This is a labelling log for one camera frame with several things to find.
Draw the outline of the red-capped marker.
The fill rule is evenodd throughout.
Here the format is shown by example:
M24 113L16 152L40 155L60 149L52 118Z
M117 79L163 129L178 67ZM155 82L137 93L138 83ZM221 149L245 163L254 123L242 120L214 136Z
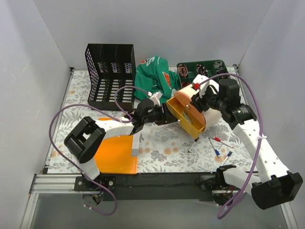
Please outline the red-capped marker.
M229 148L234 148L232 145L227 144L226 142L224 142L224 141L221 140L220 138L213 137L213 140L216 141L216 142L219 142L220 144L225 145L225 146L227 146L227 147L229 147Z

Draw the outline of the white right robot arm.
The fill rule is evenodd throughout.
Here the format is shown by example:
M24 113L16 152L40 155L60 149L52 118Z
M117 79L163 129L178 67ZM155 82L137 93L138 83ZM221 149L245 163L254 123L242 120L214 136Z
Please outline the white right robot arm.
M303 179L282 163L262 133L261 120L250 106L241 103L238 82L221 79L214 86L207 77L200 76L193 80L192 88L195 94L191 97L191 105L199 112L219 111L253 159L249 173L233 165L217 169L215 182L220 189L239 188L227 203L233 207L242 200L244 193L250 194L261 209L294 200Z

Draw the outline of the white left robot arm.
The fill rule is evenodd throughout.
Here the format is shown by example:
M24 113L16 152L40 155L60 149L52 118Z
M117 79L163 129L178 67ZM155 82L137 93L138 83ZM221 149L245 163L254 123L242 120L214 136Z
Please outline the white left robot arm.
M152 100L144 99L136 109L117 121L95 121L89 116L83 118L67 135L64 144L77 159L80 171L86 177L86 187L96 191L102 182L94 156L103 140L134 135L142 131L145 124L166 125L177 121L166 104L156 105Z

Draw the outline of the blue-capped marker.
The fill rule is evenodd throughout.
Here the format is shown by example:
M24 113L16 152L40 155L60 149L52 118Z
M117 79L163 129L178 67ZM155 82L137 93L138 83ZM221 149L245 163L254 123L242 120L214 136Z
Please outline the blue-capped marker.
M231 154L232 154L232 151L230 151L230 152L227 154L227 156L225 157L225 159L224 159L223 162L221 163L221 166L223 166L223 165L226 163L226 161L229 159L229 157L231 156Z
M208 138L208 140L209 140L209 142L210 142L210 144L211 144L211 146L212 146L212 148L213 148L215 154L217 155L217 157L220 157L220 153L219 153L219 151L215 148L215 146L214 146L214 144L213 144L211 138Z

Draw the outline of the white drawer organizer box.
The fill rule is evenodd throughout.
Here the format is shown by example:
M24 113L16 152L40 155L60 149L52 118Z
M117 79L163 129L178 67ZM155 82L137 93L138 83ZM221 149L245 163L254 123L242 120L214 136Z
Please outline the white drawer organizer box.
M180 126L194 139L197 139L205 130L221 119L221 113L209 109L200 113L191 105L191 97L196 93L192 85L177 91L166 102L171 114L180 121Z

